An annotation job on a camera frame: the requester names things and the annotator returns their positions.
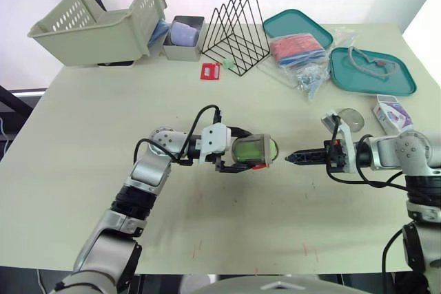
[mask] small red box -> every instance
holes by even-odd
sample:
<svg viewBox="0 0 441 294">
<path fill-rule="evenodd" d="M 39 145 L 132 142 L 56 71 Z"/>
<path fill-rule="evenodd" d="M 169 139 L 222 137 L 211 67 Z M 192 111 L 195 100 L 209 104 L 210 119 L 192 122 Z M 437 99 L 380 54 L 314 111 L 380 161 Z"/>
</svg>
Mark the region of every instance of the small red box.
<svg viewBox="0 0 441 294">
<path fill-rule="evenodd" d="M 207 79 L 210 81 L 217 80 L 219 79 L 220 71 L 220 63 L 204 63 L 202 64 L 201 79 Z"/>
</svg>

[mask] black stand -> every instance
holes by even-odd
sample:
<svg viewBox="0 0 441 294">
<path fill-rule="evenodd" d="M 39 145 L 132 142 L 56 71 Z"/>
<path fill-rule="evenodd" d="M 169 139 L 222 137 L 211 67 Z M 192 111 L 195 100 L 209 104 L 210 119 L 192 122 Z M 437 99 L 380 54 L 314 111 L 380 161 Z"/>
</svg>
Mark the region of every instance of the black stand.
<svg viewBox="0 0 441 294">
<path fill-rule="evenodd" d="M 230 70 L 239 76 L 264 59 L 269 44 L 258 0 L 229 0 L 215 8 L 202 52 L 219 63 L 232 60 Z"/>
</svg>

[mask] teal plastic tray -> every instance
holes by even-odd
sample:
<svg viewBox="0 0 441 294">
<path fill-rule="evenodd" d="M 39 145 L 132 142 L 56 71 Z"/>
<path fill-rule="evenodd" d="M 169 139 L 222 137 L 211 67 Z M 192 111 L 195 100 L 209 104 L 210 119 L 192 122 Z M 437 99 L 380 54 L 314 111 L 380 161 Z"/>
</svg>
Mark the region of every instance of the teal plastic tray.
<svg viewBox="0 0 441 294">
<path fill-rule="evenodd" d="M 334 41 L 328 31 L 299 10 L 284 10 L 266 19 L 263 22 L 263 28 L 271 38 L 288 34 L 310 33 L 323 48 L 328 48 Z"/>
<path fill-rule="evenodd" d="M 396 56 L 361 50 L 369 58 L 380 58 L 394 61 L 400 65 L 400 70 L 389 77 L 377 77 L 357 70 L 350 62 L 347 48 L 336 48 L 331 52 L 330 71 L 334 83 L 347 91 L 389 94 L 393 96 L 410 96 L 416 91 L 416 84 L 406 65 Z M 363 67 L 384 73 L 384 69 L 374 63 L 368 63 L 357 52 L 352 53 L 354 61 Z"/>
</svg>

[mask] gray storage box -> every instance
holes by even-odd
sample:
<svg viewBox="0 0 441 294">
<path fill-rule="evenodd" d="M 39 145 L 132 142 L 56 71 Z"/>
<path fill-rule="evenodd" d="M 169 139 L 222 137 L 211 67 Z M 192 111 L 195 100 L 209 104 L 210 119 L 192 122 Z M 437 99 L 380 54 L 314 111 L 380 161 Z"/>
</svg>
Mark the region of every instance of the gray storage box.
<svg viewBox="0 0 441 294">
<path fill-rule="evenodd" d="M 104 11 L 95 0 L 62 0 L 28 36 L 64 65 L 135 61 L 150 55 L 166 7 L 165 0 L 133 0 L 128 9 Z"/>
<path fill-rule="evenodd" d="M 196 28 L 199 31 L 199 38 L 196 46 L 194 47 L 176 46 L 172 43 L 172 40 L 170 38 L 171 31 L 169 31 L 163 43 L 164 52 L 167 56 L 167 59 L 177 61 L 199 61 L 205 38 L 205 18 L 177 16 L 173 19 L 173 22 L 175 21 L 185 23 L 188 24 L 190 27 Z"/>
</svg>

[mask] white table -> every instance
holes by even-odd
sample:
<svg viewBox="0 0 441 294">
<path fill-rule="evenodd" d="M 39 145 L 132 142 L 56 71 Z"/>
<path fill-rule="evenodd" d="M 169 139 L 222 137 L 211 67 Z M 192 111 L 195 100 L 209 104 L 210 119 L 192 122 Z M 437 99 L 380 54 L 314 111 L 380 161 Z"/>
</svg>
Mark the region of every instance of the white table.
<svg viewBox="0 0 441 294">
<path fill-rule="evenodd" d="M 356 46 L 406 63 L 418 90 L 400 101 L 416 129 L 439 129 L 440 88 L 398 28 L 353 27 Z M 0 163 L 0 264 L 71 269 L 132 168 L 135 142 L 161 125 L 187 131 L 197 111 L 215 103 L 227 125 L 271 134 L 280 156 L 269 169 L 242 174 L 174 165 L 140 239 L 137 272 L 378 272 L 387 240 L 410 221 L 405 194 L 339 184 L 324 166 L 284 161 L 330 139 L 320 123 L 330 108 L 353 107 L 364 116 L 355 139 L 383 135 L 371 111 L 375 98 L 328 83 L 309 105 L 299 91 L 256 69 L 243 77 L 223 70 L 219 81 L 200 81 L 202 62 L 209 61 L 156 56 L 133 69 L 63 68 Z M 204 116 L 198 128 L 211 119 Z M 375 180 L 391 175 L 367 173 Z M 408 269 L 400 240 L 387 268 Z"/>
</svg>

